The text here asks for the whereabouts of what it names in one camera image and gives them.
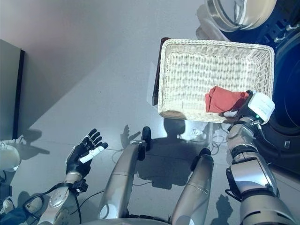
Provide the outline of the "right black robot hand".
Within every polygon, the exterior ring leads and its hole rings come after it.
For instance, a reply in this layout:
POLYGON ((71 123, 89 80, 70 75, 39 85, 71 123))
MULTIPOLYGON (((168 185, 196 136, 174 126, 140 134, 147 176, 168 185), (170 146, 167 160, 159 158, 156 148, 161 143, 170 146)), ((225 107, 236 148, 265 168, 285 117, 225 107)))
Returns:
POLYGON ((269 96, 251 90, 234 92, 234 94, 237 96, 237 100, 228 110, 219 113, 219 116, 237 120, 249 117, 253 121, 259 121, 262 125, 269 121, 275 109, 275 103, 269 96))

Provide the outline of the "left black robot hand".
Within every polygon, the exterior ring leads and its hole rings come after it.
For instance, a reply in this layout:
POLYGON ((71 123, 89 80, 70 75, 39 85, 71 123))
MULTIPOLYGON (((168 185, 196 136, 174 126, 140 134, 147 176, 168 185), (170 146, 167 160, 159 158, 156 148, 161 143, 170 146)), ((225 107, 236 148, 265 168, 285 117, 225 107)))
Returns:
POLYGON ((66 159, 66 174, 78 173, 85 178, 90 172, 90 165, 95 156, 108 147, 102 142, 102 136, 96 128, 92 129, 82 141, 76 145, 66 159))

